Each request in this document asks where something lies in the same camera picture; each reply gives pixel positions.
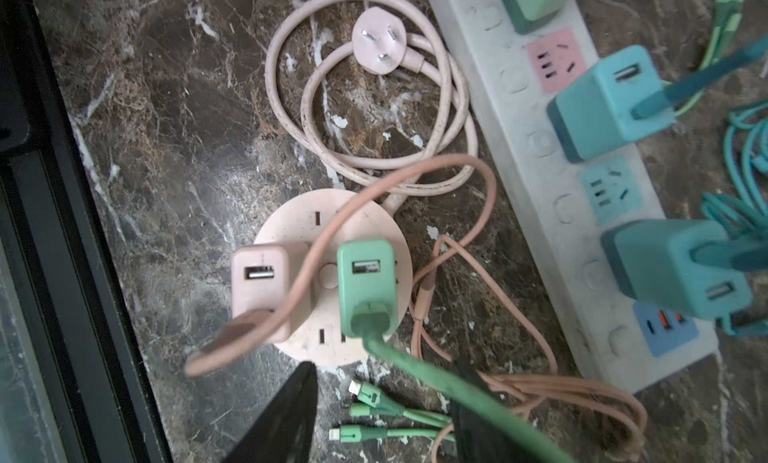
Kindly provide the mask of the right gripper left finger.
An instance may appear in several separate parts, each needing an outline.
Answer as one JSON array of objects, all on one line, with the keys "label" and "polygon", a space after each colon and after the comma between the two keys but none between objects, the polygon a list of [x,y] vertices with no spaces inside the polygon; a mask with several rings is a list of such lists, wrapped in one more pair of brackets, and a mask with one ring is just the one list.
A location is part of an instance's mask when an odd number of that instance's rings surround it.
[{"label": "right gripper left finger", "polygon": [[318,406],[316,366],[300,363],[224,462],[308,462]]}]

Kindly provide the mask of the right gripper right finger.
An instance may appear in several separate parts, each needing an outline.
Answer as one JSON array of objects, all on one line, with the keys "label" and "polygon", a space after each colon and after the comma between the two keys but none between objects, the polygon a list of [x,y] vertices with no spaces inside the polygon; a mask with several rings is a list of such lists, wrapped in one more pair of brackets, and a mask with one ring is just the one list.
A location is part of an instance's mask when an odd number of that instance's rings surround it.
[{"label": "right gripper right finger", "polygon": [[533,463],[540,459],[518,439],[450,397],[450,416],[460,462]]}]

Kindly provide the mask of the pink round socket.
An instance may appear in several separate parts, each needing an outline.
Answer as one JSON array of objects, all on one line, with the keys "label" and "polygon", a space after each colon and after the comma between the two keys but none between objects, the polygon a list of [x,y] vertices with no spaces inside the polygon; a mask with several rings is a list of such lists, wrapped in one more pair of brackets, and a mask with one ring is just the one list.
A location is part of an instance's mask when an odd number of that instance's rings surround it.
[{"label": "pink round socket", "polygon": [[[321,189],[299,195],[283,204],[266,220],[257,244],[303,242],[311,245],[338,211],[356,194],[341,189]],[[410,303],[413,264],[406,238],[394,218],[375,202],[358,210],[334,236],[320,260],[309,290],[311,312],[283,342],[275,346],[298,361],[321,367],[341,367],[369,358],[359,339],[342,332],[339,308],[337,250],[349,241],[385,239],[392,244],[398,289],[398,319]]]}]

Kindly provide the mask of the pink plug adapter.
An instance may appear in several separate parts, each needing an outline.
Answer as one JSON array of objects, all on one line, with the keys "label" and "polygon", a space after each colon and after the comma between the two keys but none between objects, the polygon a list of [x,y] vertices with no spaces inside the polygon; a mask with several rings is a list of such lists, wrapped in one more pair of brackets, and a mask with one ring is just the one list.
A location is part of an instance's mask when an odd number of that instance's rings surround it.
[{"label": "pink plug adapter", "polygon": [[231,257],[232,319],[283,306],[304,262],[309,245],[301,241],[257,244],[237,249]]}]

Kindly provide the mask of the dark teal plug adapter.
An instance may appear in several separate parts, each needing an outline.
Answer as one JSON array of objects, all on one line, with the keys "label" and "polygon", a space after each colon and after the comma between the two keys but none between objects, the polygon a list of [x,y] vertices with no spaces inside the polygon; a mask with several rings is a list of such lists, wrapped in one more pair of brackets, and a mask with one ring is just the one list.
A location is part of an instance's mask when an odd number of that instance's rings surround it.
[{"label": "dark teal plug adapter", "polygon": [[708,220],[636,220],[601,236],[622,294],[701,320],[723,318],[753,302],[744,272],[694,258],[729,241],[725,229]]}]

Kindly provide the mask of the teal blue plug adapter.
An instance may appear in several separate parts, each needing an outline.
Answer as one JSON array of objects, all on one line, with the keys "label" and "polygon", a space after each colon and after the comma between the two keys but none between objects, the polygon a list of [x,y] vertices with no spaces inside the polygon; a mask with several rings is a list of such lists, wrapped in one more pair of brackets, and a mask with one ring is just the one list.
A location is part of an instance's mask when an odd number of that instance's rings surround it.
[{"label": "teal blue plug adapter", "polygon": [[567,160],[586,162],[635,143],[676,122],[675,110],[642,119],[633,109],[664,84],[648,50],[634,45],[592,66],[547,106]]}]

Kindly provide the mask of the light green plug adapter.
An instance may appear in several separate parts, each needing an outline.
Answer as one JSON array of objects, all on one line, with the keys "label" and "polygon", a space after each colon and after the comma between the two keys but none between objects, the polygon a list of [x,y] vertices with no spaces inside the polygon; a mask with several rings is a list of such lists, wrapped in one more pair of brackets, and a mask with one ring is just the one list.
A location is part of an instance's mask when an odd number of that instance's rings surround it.
[{"label": "light green plug adapter", "polygon": [[515,31],[529,34],[549,23],[568,0],[501,0]]}]

